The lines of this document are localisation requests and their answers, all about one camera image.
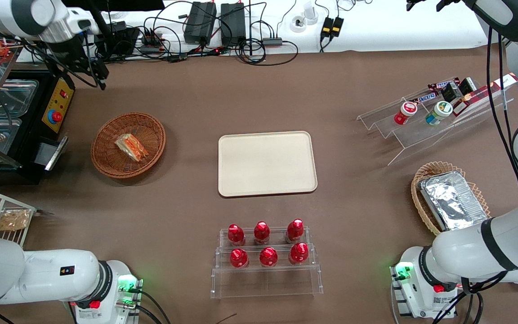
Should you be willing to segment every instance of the brown tabletop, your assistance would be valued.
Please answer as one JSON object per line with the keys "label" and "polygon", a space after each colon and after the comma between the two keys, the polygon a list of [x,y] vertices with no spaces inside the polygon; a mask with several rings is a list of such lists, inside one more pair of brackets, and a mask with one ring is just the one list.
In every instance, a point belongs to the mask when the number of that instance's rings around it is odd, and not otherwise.
{"label": "brown tabletop", "polygon": [[[450,76],[472,76],[483,84],[485,60],[486,49],[480,48],[302,54],[278,67],[215,57],[112,64],[106,91],[78,84],[62,128],[70,142],[52,174],[39,186],[1,191],[55,213],[33,220],[26,250],[78,248],[127,263],[173,324],[214,324],[234,312],[225,324],[391,324],[388,266],[405,249],[434,238],[411,200],[415,171],[431,161],[455,164],[477,183],[494,216],[518,205],[518,188],[492,118],[392,166],[386,165],[397,154],[393,140],[368,132],[356,118]],[[512,94],[515,129],[518,90]],[[130,111],[159,118],[167,146],[146,176],[115,181],[95,170],[90,146],[103,123]],[[218,139],[270,131],[310,133],[317,190],[220,197]],[[258,220],[284,226],[294,217],[312,229],[323,295],[210,299],[220,228]],[[483,295],[481,323],[518,323],[518,285],[503,283]],[[446,322],[462,322],[464,308]],[[0,306],[0,312],[16,324],[71,322],[58,301]]]}

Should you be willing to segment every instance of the wicker basket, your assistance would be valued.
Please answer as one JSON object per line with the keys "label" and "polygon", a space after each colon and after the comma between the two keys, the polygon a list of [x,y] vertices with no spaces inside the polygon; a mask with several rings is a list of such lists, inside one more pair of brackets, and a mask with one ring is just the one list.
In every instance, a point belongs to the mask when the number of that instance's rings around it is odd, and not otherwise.
{"label": "wicker basket", "polygon": [[[431,212],[429,206],[423,198],[423,195],[421,194],[421,191],[419,190],[419,181],[425,178],[429,178],[433,175],[444,174],[451,171],[458,171],[461,173],[463,178],[465,177],[465,172],[463,172],[463,170],[453,166],[450,163],[430,162],[422,166],[417,171],[413,181],[411,182],[411,195],[413,196],[413,203],[415,203],[415,207],[417,208],[417,211],[419,211],[419,215],[421,216],[423,223],[425,223],[427,228],[429,228],[429,230],[435,235],[440,234],[441,229],[439,228],[437,220],[434,218],[433,213]],[[469,188],[471,188],[471,191],[475,194],[475,197],[477,197],[481,207],[483,207],[485,214],[487,214],[487,218],[491,218],[489,207],[487,206],[487,203],[485,202],[485,199],[483,198],[479,188],[477,188],[477,186],[472,182],[467,182],[467,184],[469,185]]]}
{"label": "wicker basket", "polygon": [[[132,134],[149,155],[136,162],[120,150],[115,140]],[[131,178],[146,172],[161,157],[165,147],[165,129],[155,117],[142,112],[124,113],[101,127],[91,145],[91,159],[99,172],[115,179]]]}

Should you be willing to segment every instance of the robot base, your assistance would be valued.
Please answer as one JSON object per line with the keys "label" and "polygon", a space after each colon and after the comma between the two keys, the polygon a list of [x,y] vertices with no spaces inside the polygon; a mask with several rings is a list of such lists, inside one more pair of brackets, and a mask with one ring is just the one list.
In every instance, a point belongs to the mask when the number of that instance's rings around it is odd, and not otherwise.
{"label": "robot base", "polygon": [[[390,267],[401,316],[435,318],[441,309],[446,309],[448,302],[457,296],[457,288],[450,292],[436,293],[423,278],[419,268],[419,254],[422,250],[419,246],[407,249],[401,256],[401,261]],[[400,275],[404,275],[406,279],[396,280]],[[455,309],[444,318],[453,317]]]}
{"label": "robot base", "polygon": [[113,281],[107,297],[101,301],[99,308],[82,309],[75,307],[77,324],[126,324],[129,316],[135,311],[115,307],[120,299],[134,300],[133,293],[119,290],[120,286],[138,288],[139,281],[135,278],[125,263],[121,261],[107,261],[113,271]]}

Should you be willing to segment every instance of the white table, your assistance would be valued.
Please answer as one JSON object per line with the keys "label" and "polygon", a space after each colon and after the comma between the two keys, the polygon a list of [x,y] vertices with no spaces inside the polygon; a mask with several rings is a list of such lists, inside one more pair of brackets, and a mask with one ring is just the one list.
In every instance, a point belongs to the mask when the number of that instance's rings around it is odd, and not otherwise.
{"label": "white table", "polygon": [[[173,1],[164,1],[166,5]],[[235,0],[216,0],[218,15],[220,4],[233,3]],[[261,2],[252,0],[253,4]],[[263,20],[276,28],[282,15],[293,5],[294,0],[264,0],[267,3]],[[325,9],[315,6],[319,14],[318,22],[310,25],[302,33],[295,33],[290,30],[290,22],[294,16],[302,13],[304,4],[308,0],[297,0],[294,8],[285,16],[279,27],[279,37],[285,41],[292,41],[297,44],[301,53],[319,52],[319,33],[323,19],[326,16]],[[449,50],[449,49],[470,49],[487,43],[487,37],[483,32],[475,14],[463,3],[451,4],[441,12],[436,12],[435,6],[438,0],[428,0],[416,4],[410,12],[406,10],[404,0],[372,0],[370,4],[363,1],[357,2],[355,8],[349,12],[341,11],[340,17],[344,18],[343,28],[339,37],[333,39],[325,51],[406,51],[406,50]],[[335,0],[319,0],[318,4],[326,6],[330,11],[331,18],[337,16]],[[350,8],[349,0],[339,0],[343,8]],[[188,14],[190,4],[177,3],[169,6],[162,12],[160,17],[179,20],[177,17]],[[251,6],[252,21],[259,20],[263,4]],[[147,17],[156,16],[154,12],[112,12],[113,21],[124,20],[130,26],[143,26]],[[181,50],[186,51],[197,47],[187,45],[183,41],[182,26],[179,23],[157,20],[156,26],[167,26],[172,28],[181,40]],[[153,19],[147,21],[147,26],[153,26]],[[171,51],[179,51],[177,37],[167,29],[163,31],[163,37],[171,42]],[[253,37],[259,37],[259,24],[252,29]],[[263,27],[263,36],[266,35],[267,27]],[[218,32],[210,43],[210,47],[219,46],[221,34]],[[283,46],[267,49],[268,54],[294,53],[292,46]],[[20,61],[30,62],[31,55],[23,53]]]}

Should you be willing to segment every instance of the aluminum foil container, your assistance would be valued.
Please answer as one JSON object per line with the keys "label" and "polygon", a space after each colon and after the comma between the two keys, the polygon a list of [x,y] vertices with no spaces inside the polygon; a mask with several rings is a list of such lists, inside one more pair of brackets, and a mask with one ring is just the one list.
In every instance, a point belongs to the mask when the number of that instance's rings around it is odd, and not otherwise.
{"label": "aluminum foil container", "polygon": [[460,172],[447,172],[421,180],[419,189],[442,230],[459,230],[487,219]]}

